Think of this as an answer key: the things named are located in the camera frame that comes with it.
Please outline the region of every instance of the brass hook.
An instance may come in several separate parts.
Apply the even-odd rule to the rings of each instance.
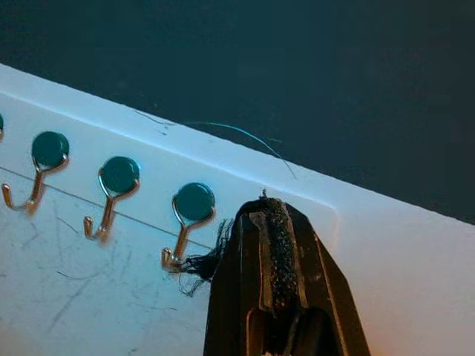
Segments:
[[[177,209],[177,195],[173,197],[171,207],[173,208],[173,212],[180,223],[180,234],[178,235],[178,241],[175,246],[173,252],[170,248],[164,248],[162,250],[162,268],[173,272],[178,273],[180,272],[180,264],[183,260],[183,255],[185,253],[186,243],[188,242],[188,234],[190,230],[193,228],[198,228],[204,224],[206,224],[209,220],[211,220],[216,214],[216,208],[214,206],[211,207],[211,213],[202,220],[198,220],[193,222],[190,225],[186,225],[183,217],[180,215],[180,212]]]
[[[105,201],[104,214],[102,215],[101,223],[99,225],[99,228],[94,234],[92,233],[92,225],[94,223],[93,218],[85,217],[83,220],[83,223],[84,223],[84,235],[89,240],[97,240],[97,238],[100,237],[101,242],[104,243],[107,240],[108,233],[111,228],[112,211],[114,208],[114,203],[119,198],[123,198],[129,194],[132,194],[134,191],[136,191],[140,186],[140,181],[138,179],[135,179],[134,187],[130,191],[124,194],[118,194],[116,196],[113,196],[109,193],[108,189],[104,186],[101,174],[102,174],[102,168],[99,169],[99,184],[101,185],[101,188],[105,193],[106,201]]]
[[[13,200],[12,200],[12,194],[11,194],[11,188],[8,184],[2,184],[1,185],[1,192],[3,193],[3,199],[5,201],[5,204],[8,208],[15,210],[15,211],[22,211],[26,210],[30,213],[33,213],[35,211],[36,204],[39,201],[40,193],[42,190],[42,180],[43,180],[43,175],[44,173],[47,173],[49,171],[53,171],[55,169],[61,168],[65,165],[67,165],[69,158],[67,154],[62,155],[62,162],[60,165],[56,167],[49,167],[49,168],[41,168],[39,163],[36,161],[35,157],[31,157],[33,160],[33,165],[35,166],[35,171],[36,171],[36,176],[35,176],[35,181],[33,184],[33,191],[31,192],[30,198],[26,202],[24,202],[21,205],[14,205]]]
[[[113,157],[99,169],[99,184],[105,193],[106,202],[101,223],[94,234],[92,233],[92,217],[85,217],[83,220],[84,235],[89,240],[97,240],[99,237],[102,243],[107,242],[112,223],[114,203],[116,200],[132,194],[139,188],[139,175],[138,165],[128,157]]]

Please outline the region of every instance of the metal hook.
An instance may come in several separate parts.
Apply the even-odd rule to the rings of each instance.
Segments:
[[[61,168],[62,166],[65,166],[68,163],[68,155],[63,154],[62,155],[62,162],[60,165],[56,167],[49,167],[49,168],[41,168],[39,166],[39,163],[36,161],[35,157],[31,157],[33,160],[33,165],[35,166],[35,171],[36,171],[36,176],[35,176],[35,181],[33,184],[33,191],[31,192],[30,198],[24,202],[21,205],[14,205],[12,202],[12,194],[11,194],[11,188],[8,184],[2,184],[1,185],[1,192],[3,193],[3,199],[5,201],[5,204],[7,205],[8,208],[15,210],[15,211],[22,211],[26,210],[32,213],[35,210],[36,204],[39,201],[40,198],[40,193],[41,193],[41,188],[42,188],[42,180],[43,180],[43,175],[44,173],[47,173],[49,171],[56,170],[58,168]]]
[[[216,208],[212,206],[210,215],[187,226],[177,209],[177,195],[173,197],[171,207],[173,208],[173,212],[180,222],[180,234],[178,235],[178,241],[173,252],[171,252],[171,249],[168,247],[162,250],[162,268],[170,272],[178,273],[180,272],[179,266],[185,253],[185,247],[186,243],[188,242],[188,234],[190,230],[193,228],[198,228],[211,220],[216,214]]]
[[[113,196],[109,193],[109,190],[104,186],[104,182],[102,181],[102,172],[103,172],[103,168],[100,168],[99,173],[98,173],[99,184],[101,185],[101,188],[105,193],[106,201],[105,201],[104,214],[102,215],[101,223],[99,225],[99,228],[94,234],[92,233],[92,225],[94,222],[93,218],[85,217],[83,220],[83,223],[84,223],[84,235],[89,240],[97,240],[97,238],[100,237],[101,242],[104,243],[107,240],[108,233],[111,228],[112,211],[113,211],[114,203],[119,198],[123,198],[129,194],[132,194],[134,191],[136,191],[140,186],[140,181],[136,178],[134,180],[134,187],[130,191]]]

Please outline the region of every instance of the hook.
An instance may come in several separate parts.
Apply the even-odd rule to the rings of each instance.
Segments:
[[[69,143],[60,133],[46,131],[39,134],[33,141],[31,159],[36,176],[30,198],[21,205],[14,205],[11,188],[8,184],[1,185],[5,204],[15,211],[26,210],[31,214],[39,201],[42,190],[42,180],[45,173],[64,167],[69,162]]]
[[[162,268],[178,273],[190,230],[211,220],[216,214],[216,208],[212,190],[201,183],[189,183],[181,188],[174,195],[171,207],[180,223],[180,233],[173,252],[168,247],[162,250]],[[194,222],[186,225],[184,218]]]
[[[89,240],[100,238],[102,243],[107,241],[108,233],[111,229],[114,203],[116,200],[132,194],[139,188],[139,175],[138,165],[128,157],[113,157],[99,169],[99,184],[106,197],[105,209],[99,228],[94,234],[92,233],[94,222],[92,217],[84,218],[84,235]]]

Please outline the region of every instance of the thin line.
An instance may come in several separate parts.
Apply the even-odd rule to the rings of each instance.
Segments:
[[[139,115],[143,116],[143,117],[146,117],[147,119],[155,122],[156,124],[159,124],[159,125],[163,125],[163,126],[174,126],[176,124],[174,124],[173,122],[160,122],[160,121],[157,121],[156,119],[154,119],[153,117],[145,114],[145,113],[142,113],[138,110],[134,110],[136,113],[138,113]]]

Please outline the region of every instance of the clip jaw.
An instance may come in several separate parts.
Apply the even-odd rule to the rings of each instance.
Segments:
[[[350,288],[307,217],[248,202],[212,280],[204,355],[368,356]]]

